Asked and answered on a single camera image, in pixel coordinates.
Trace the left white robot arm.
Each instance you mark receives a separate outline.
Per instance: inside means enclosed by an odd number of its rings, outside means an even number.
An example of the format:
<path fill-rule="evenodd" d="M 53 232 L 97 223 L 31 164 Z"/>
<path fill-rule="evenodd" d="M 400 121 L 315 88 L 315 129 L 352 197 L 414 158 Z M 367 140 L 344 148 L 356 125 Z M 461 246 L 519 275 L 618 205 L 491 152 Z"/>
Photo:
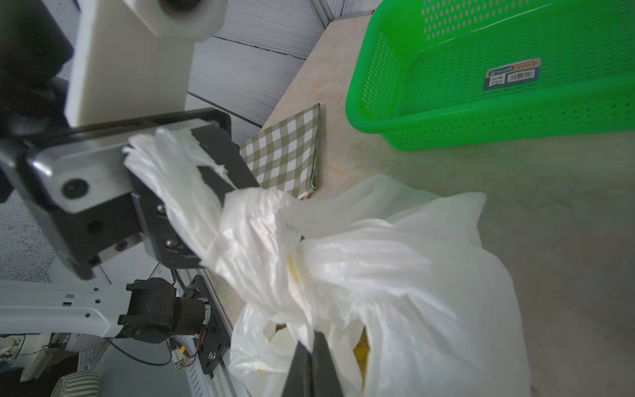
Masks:
<path fill-rule="evenodd" d="M 191 132 L 195 145 L 228 168 L 223 181 L 208 165 L 198 175 L 219 198 L 256 179 L 232 140 L 230 116 L 217 109 L 5 137 L 1 179 L 26 202 L 63 264 L 79 279 L 94 278 L 113 256 L 143 244 L 170 269 L 196 269 L 198 256 L 171 225 L 165 201 L 124 165 L 131 137 L 163 127 Z M 226 337 L 220 312 L 201 278 L 183 295 L 158 278 L 108 286 L 4 286 L 4 334 L 67 332 L 160 343 L 175 335 Z"/>

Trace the white plastic bag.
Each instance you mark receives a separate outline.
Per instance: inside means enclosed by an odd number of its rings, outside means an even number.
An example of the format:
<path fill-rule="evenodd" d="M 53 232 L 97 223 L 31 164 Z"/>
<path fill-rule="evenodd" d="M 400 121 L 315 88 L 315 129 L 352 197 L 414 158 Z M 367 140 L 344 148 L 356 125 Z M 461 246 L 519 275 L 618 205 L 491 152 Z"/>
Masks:
<path fill-rule="evenodd" d="M 201 266 L 243 300 L 228 368 L 251 395 L 281 395 L 316 332 L 346 396 L 530 395 L 514 283 L 478 232 L 485 194 L 374 175 L 324 199 L 261 187 L 220 199 L 198 167 L 227 172 L 191 132 L 137 134 L 125 155 Z"/>

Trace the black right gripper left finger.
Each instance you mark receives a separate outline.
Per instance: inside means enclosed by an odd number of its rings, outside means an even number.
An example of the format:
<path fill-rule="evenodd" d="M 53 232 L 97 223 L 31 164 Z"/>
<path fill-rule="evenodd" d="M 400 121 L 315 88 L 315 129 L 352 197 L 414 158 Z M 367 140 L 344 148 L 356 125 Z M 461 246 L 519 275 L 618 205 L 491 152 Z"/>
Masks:
<path fill-rule="evenodd" d="M 311 397 L 314 395 L 313 383 L 311 353 L 298 342 L 281 396 Z"/>

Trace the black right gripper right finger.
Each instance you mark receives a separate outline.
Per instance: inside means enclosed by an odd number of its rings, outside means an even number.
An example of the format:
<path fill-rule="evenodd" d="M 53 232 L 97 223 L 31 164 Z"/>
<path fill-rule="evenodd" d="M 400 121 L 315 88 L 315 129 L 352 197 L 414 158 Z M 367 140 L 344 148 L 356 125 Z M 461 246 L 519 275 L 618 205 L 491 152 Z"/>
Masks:
<path fill-rule="evenodd" d="M 327 339 L 322 332 L 314 334 L 311 376 L 313 397 L 344 397 Z"/>

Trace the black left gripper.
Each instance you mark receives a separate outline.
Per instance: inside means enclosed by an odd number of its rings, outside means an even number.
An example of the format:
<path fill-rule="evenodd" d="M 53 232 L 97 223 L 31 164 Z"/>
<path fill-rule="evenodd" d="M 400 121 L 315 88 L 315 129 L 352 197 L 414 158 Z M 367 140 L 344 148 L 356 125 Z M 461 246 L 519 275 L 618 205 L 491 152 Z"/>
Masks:
<path fill-rule="evenodd" d="M 233 190 L 259 187 L 230 135 L 230 116 L 199 109 L 163 116 L 58 127 L 38 136 L 4 137 L 1 172 L 25 200 L 56 253 L 79 278 L 94 276 L 99 254 L 140 233 L 132 182 L 122 149 L 130 136 L 184 122 L 200 147 L 226 170 L 226 182 L 210 165 L 198 167 L 218 198 Z M 217 122 L 219 127 L 208 125 Z"/>

